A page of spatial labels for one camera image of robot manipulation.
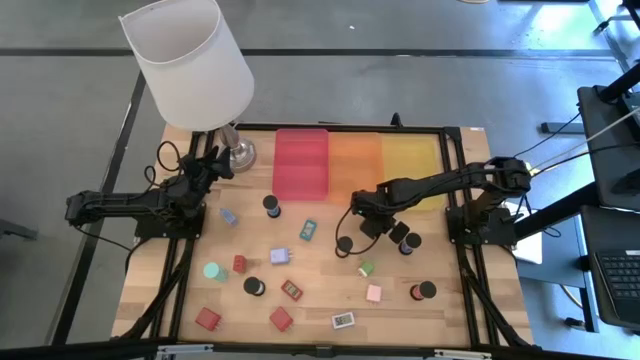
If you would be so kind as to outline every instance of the concrete floor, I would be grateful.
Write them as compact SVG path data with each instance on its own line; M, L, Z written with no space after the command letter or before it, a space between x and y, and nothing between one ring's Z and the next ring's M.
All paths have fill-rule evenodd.
M148 2L3 1L0 47L123 47L116 16ZM597 21L587 4L220 5L243 48L608 49L602 35L591 34ZM605 13L611 2L599 5ZM631 57L637 30L613 25L610 33ZM493 155L511 155L539 141L541 122L566 121L577 112L578 87L607 84L621 73L611 58L251 57L248 63L256 94L243 121L386 124L398 111L411 125L485 127ZM49 339L81 240L63 221L64 199L99 187L138 69L132 58L65 57L0 57L0 69L0 168L10 169L0 177L0 218L40 231L37 242L0 240L0 348L14 348ZM147 91L116 191L145 187L142 169L153 162L163 127ZM540 161L583 139L558 136L525 158ZM591 179L588 159L569 163L536 178L532 205L545 206ZM131 221L108 221L102 235L131 245L133 227ZM99 244L71 342L109 337L125 255ZM559 319L580 313L557 286L523 280L522 287L535 341L543 348L640 356L640 337L619 328L601 324L600 334L587 334L564 327Z

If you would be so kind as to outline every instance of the translucent plastic bin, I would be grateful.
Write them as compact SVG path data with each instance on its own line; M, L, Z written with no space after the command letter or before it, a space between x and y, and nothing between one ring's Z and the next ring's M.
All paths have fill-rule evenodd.
M273 194L282 201L323 201L329 193L329 133L276 131Z

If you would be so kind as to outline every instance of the white lampshade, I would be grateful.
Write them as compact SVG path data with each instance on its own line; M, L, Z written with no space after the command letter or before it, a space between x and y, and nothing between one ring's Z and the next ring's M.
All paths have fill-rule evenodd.
M253 75L215 1L163 0L120 22L169 124L212 130L249 105Z

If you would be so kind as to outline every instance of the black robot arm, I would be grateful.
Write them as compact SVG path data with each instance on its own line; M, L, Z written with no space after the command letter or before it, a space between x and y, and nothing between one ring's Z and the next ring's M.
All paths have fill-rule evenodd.
M497 208L508 197L519 197L530 189L531 176L523 161L495 157L486 163L471 163L461 169L419 180L394 179L377 186L375 192L355 191L351 211L365 218L361 230L375 239L395 225L393 216L421 200L464 189L482 189L483 194L457 208L447 209L451 239L465 244L511 243L506 230L494 223L513 225L506 209Z
M201 214L202 199L213 182L220 177L233 178L230 149L225 148L218 156L218 147L214 147L199 159L187 154L179 164L181 171L177 176L143 193L82 191L71 196L67 199L65 220L79 227L104 218L129 217L138 220L139 225L148 221L155 228L159 224L174 230L188 227Z

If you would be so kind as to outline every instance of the red block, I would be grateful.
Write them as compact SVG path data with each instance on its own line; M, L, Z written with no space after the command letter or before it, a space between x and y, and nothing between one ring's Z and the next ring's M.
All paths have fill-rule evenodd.
M209 331L213 331L220 322L221 318L222 317L220 315L214 313L213 311L207 308L202 308L202 310L200 310L200 313L198 314L198 317L196 318L196 323L200 324L200 326Z
M247 259L242 255L236 255L233 258L233 271L238 274L244 274L247 270Z
M269 319L271 319L273 325L275 325L281 332L287 330L287 328L293 324L293 319L282 307L278 307L276 311L269 316Z

